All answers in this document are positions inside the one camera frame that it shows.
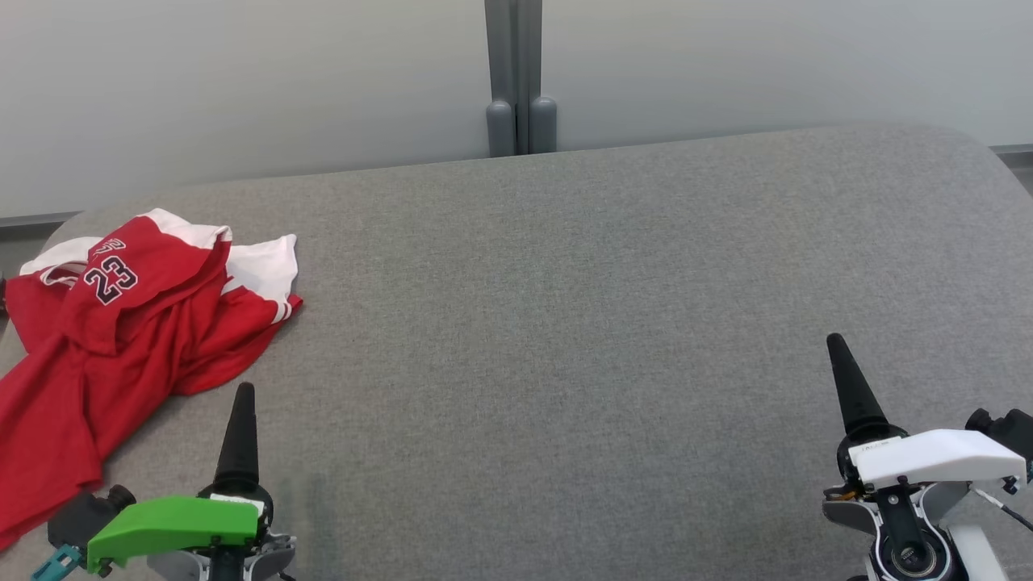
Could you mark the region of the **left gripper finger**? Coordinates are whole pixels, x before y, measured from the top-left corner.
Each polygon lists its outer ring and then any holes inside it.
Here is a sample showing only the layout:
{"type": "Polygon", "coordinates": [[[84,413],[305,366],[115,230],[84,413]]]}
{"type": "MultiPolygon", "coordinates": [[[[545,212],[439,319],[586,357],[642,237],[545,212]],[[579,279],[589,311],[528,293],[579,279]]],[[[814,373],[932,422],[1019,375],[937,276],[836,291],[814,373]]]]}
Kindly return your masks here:
{"type": "Polygon", "coordinates": [[[255,487],[261,482],[255,395],[252,383],[240,383],[236,388],[214,475],[215,487],[255,487]]]}

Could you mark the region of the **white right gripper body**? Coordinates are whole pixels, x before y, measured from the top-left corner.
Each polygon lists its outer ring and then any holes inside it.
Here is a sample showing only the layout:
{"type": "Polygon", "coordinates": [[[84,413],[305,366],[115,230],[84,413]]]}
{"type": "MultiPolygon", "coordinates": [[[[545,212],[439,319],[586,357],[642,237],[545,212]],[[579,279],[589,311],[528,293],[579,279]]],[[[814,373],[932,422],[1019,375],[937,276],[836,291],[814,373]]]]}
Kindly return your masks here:
{"type": "Polygon", "coordinates": [[[1028,482],[1025,456],[984,433],[963,429],[848,444],[840,464],[846,482],[874,491],[901,481],[919,485],[1014,479],[1018,488],[1028,482]]]}

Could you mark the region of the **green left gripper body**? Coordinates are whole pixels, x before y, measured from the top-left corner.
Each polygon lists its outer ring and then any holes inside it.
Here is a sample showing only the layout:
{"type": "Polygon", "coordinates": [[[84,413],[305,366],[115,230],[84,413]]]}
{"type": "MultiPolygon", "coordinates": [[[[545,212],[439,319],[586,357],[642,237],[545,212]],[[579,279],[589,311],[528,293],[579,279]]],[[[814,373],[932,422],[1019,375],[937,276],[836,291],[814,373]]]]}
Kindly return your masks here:
{"type": "Polygon", "coordinates": [[[185,551],[209,559],[211,576],[244,576],[246,559],[261,547],[274,503],[262,487],[251,492],[171,495],[129,504],[87,543],[87,570],[107,576],[113,565],[185,551]]]}

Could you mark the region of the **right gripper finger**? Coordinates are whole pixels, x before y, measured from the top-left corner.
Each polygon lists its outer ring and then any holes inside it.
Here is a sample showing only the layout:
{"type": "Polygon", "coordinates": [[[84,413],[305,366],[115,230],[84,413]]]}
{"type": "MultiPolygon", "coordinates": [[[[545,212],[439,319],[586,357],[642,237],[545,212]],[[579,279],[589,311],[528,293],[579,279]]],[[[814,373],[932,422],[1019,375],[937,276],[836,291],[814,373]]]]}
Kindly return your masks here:
{"type": "Polygon", "coordinates": [[[846,437],[849,441],[888,437],[888,419],[843,336],[827,335],[826,348],[846,437]]]}

